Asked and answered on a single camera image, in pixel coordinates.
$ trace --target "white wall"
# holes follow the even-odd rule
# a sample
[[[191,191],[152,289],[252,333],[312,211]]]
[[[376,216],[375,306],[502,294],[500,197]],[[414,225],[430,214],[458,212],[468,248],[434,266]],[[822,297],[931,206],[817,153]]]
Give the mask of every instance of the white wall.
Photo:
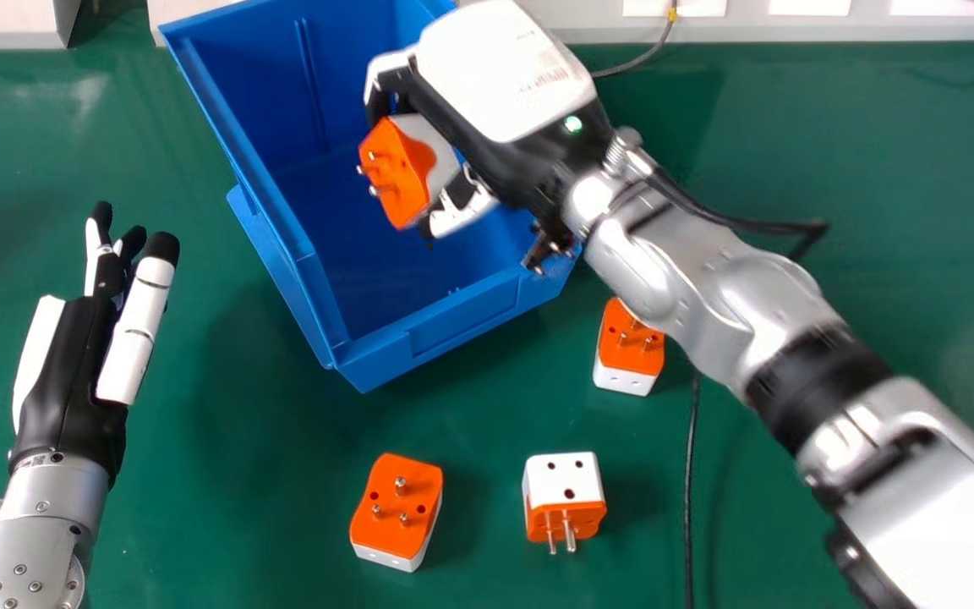
[[[657,0],[518,0],[568,43],[651,42],[661,17],[623,17],[623,3]],[[974,16],[893,16],[892,3],[905,0],[851,0],[849,15],[770,16],[773,0],[726,0],[725,16],[681,16],[673,42],[974,40]],[[819,4],[823,0],[796,0]],[[950,0],[915,0],[943,12]]]

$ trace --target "gray cable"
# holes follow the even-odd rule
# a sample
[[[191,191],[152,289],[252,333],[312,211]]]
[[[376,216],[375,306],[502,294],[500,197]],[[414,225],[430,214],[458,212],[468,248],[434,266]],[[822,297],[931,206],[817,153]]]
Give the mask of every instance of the gray cable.
[[[660,49],[664,49],[664,44],[668,41],[668,35],[671,34],[671,26],[675,22],[668,19],[668,23],[664,26],[664,32],[660,34],[660,39],[656,41],[647,51],[642,54],[637,55],[636,58],[630,59],[630,61],[625,62],[625,64],[619,64],[614,67],[608,67],[607,69],[598,69],[596,72],[592,73],[592,78],[606,78],[608,76],[615,76],[615,74],[622,74],[628,69],[634,69],[638,65],[647,62],[654,54],[660,52]]]

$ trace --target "power plug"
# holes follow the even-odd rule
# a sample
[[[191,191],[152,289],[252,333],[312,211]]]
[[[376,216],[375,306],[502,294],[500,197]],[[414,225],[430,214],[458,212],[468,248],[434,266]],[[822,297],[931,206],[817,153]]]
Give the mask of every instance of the power plug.
[[[664,371],[665,340],[630,315],[618,298],[611,298],[599,324],[592,382],[600,389],[648,396]]]
[[[440,467],[386,453],[375,460],[348,537],[355,555],[411,573],[418,569],[441,509]]]
[[[557,540],[574,552],[577,540],[599,532],[607,502],[595,453],[530,456],[521,486],[528,540],[548,544],[552,555]]]

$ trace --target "silver robot arm segment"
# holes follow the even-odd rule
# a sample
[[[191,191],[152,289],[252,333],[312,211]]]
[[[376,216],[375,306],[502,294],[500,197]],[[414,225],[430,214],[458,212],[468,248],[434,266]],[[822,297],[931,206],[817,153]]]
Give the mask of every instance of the silver robot arm segment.
[[[677,205],[638,146],[620,130],[564,200],[585,260],[795,456],[856,594],[974,606],[974,432],[862,346],[807,271]]]
[[[150,361],[178,240],[112,208],[85,223],[85,296],[40,299],[14,383],[16,433],[0,500],[0,608],[76,609],[125,451],[127,406]],[[140,254],[139,262],[133,262]]]

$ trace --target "white paper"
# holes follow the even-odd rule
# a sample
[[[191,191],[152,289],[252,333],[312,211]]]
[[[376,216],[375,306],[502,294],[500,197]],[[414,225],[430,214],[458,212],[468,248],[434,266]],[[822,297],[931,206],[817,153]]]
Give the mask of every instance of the white paper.
[[[851,0],[769,0],[770,15],[846,17]]]
[[[680,17],[722,17],[727,14],[727,0],[679,0]],[[668,0],[622,0],[623,17],[665,17]]]
[[[893,0],[889,14],[915,17],[974,17],[972,0]]]

